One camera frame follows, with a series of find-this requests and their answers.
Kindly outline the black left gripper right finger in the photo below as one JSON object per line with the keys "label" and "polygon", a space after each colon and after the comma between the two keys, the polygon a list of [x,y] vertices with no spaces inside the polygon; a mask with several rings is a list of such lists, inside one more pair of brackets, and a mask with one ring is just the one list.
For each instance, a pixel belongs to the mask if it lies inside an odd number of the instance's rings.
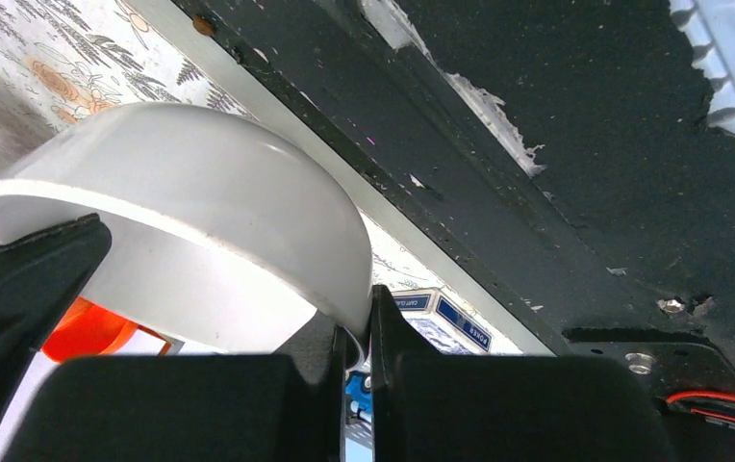
{"label": "black left gripper right finger", "polygon": [[645,391],[608,359],[450,355],[372,290],[377,461],[673,461]]}

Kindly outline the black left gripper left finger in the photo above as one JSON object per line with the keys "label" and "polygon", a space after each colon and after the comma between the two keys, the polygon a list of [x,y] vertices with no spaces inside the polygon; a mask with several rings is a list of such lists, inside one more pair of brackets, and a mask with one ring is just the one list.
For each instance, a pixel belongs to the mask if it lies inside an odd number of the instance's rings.
{"label": "black left gripper left finger", "polygon": [[[112,243],[96,216],[0,245],[0,423]],[[59,366],[7,461],[339,461],[342,331],[315,314],[271,354],[94,356]]]}

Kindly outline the white plastic bowl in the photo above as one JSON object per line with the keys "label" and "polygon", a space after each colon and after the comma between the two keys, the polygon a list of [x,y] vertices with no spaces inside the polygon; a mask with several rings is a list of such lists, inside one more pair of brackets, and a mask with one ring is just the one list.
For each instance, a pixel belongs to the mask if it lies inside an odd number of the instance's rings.
{"label": "white plastic bowl", "polygon": [[112,245],[82,296],[218,352],[313,315],[368,351],[371,245],[336,179],[250,119],[176,103],[91,115],[0,173],[0,244],[89,214]]}

